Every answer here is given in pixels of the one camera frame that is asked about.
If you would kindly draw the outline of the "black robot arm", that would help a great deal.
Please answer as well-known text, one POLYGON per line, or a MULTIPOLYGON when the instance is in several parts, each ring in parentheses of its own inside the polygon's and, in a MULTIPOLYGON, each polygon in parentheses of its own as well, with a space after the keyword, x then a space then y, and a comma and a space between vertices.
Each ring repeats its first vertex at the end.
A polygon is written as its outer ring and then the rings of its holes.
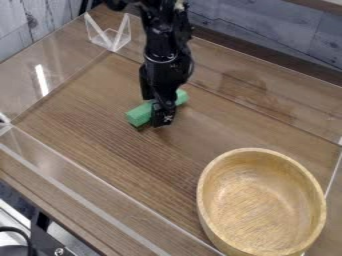
POLYGON ((135 5, 146 33, 145 61, 139 68, 141 90, 151 102, 151 125, 173 123, 177 115, 178 89, 194 72, 189 47, 194 27, 186 0, 105 0, 113 11, 135 5))

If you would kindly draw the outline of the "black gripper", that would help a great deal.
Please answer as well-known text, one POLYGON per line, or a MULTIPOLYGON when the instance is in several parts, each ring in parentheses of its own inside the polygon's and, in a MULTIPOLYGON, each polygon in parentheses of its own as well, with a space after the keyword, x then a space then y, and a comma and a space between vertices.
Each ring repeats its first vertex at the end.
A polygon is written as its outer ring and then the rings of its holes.
POLYGON ((158 128, 173 123, 177 114, 177 90, 194 72, 194 59, 187 53, 170 58, 145 54, 139 68, 142 97, 153 102, 151 125, 158 128))

